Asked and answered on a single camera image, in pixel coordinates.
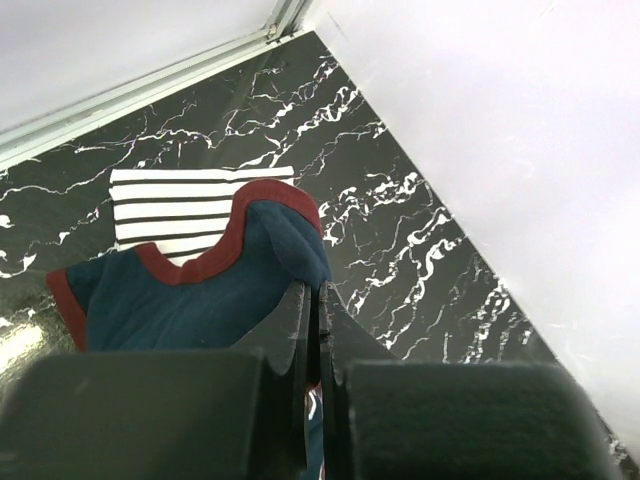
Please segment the navy tank top red trim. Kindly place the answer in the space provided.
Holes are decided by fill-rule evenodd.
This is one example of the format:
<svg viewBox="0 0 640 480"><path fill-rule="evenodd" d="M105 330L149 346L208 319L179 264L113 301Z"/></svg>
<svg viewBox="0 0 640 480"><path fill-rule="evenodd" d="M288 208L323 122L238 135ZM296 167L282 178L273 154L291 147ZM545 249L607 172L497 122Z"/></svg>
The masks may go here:
<svg viewBox="0 0 640 480"><path fill-rule="evenodd" d="M221 349L292 282L318 289L330 276L314 200L260 179L233 195L216 245L182 265L145 243L51 271L46 285L81 352Z"/></svg>

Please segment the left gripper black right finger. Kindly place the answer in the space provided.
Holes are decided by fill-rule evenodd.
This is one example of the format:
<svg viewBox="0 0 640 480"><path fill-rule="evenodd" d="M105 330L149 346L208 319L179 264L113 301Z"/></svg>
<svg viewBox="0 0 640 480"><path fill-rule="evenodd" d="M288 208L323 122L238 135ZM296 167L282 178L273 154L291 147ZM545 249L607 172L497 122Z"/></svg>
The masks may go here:
<svg viewBox="0 0 640 480"><path fill-rule="evenodd" d="M325 477L389 479L393 355L348 313L331 282L321 288L319 333Z"/></svg>

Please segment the black white striped tank top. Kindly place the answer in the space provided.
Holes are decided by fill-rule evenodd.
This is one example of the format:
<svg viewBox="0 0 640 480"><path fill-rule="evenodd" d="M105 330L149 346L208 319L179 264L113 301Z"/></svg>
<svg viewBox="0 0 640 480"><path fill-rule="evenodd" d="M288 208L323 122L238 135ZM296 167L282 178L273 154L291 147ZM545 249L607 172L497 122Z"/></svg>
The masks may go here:
<svg viewBox="0 0 640 480"><path fill-rule="evenodd" d="M111 173L117 248L154 243L177 265L214 246L229 222L233 195L245 184L274 178L293 183L294 168L146 170Z"/></svg>

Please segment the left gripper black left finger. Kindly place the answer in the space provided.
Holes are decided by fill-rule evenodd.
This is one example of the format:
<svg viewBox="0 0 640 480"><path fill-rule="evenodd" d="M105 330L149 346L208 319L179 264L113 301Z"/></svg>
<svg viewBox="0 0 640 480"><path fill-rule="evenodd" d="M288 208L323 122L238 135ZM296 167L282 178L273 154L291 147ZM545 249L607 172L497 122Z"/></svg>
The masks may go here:
<svg viewBox="0 0 640 480"><path fill-rule="evenodd" d="M230 470L304 470L311 289L294 282L277 307L233 345L225 389Z"/></svg>

